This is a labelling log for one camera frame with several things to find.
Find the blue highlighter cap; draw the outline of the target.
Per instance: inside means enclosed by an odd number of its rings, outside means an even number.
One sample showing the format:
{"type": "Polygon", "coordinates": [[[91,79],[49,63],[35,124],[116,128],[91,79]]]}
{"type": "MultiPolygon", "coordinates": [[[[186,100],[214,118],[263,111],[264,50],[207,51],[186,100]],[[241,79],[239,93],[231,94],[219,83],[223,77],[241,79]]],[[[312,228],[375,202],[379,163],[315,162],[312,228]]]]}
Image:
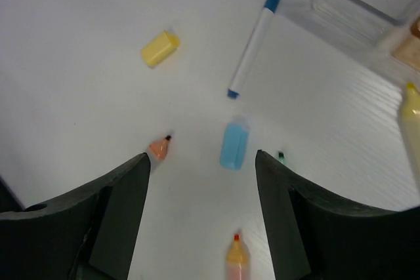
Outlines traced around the blue highlighter cap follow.
{"type": "Polygon", "coordinates": [[[249,139],[249,124],[241,115],[233,116],[222,139],[219,163],[229,170],[240,170],[245,159],[249,139]]]}

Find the green highlighter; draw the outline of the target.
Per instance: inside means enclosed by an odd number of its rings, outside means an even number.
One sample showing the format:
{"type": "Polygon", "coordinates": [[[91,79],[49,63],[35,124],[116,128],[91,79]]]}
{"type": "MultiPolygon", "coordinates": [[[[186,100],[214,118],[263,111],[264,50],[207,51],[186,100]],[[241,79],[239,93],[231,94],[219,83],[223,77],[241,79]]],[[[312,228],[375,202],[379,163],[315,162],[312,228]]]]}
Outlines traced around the green highlighter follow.
{"type": "Polygon", "coordinates": [[[281,164],[286,165],[286,159],[285,159],[285,154],[284,154],[284,152],[279,151],[279,152],[277,153],[277,158],[278,158],[278,161],[279,161],[281,164]]]}

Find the blue capped white pen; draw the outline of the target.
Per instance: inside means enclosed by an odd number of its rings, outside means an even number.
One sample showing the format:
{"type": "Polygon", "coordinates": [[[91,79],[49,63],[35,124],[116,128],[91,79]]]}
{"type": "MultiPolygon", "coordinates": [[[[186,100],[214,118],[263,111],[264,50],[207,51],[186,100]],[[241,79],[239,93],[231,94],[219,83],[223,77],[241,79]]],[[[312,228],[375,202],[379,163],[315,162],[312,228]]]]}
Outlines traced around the blue capped white pen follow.
{"type": "Polygon", "coordinates": [[[240,96],[279,3],[280,0],[265,1],[228,86],[227,97],[230,99],[235,100],[240,96]]]}

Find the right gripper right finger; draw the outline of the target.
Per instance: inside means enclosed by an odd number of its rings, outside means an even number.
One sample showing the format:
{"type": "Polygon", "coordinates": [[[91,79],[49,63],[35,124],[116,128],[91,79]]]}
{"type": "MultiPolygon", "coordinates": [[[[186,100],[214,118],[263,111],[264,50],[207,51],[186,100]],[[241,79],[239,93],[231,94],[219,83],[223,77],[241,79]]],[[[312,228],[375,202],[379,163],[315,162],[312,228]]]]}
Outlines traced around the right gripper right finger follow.
{"type": "Polygon", "coordinates": [[[265,151],[257,187],[276,279],[418,279],[419,209],[392,211],[333,193],[265,151]]]}

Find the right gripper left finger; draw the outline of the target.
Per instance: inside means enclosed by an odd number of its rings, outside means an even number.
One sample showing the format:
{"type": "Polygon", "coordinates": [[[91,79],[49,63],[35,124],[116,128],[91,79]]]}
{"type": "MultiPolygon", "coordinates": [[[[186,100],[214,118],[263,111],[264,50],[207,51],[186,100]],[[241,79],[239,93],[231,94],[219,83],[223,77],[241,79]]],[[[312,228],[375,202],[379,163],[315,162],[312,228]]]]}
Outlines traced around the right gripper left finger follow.
{"type": "Polygon", "coordinates": [[[25,210],[1,213],[2,279],[127,279],[148,190],[142,153],[25,210]]]}

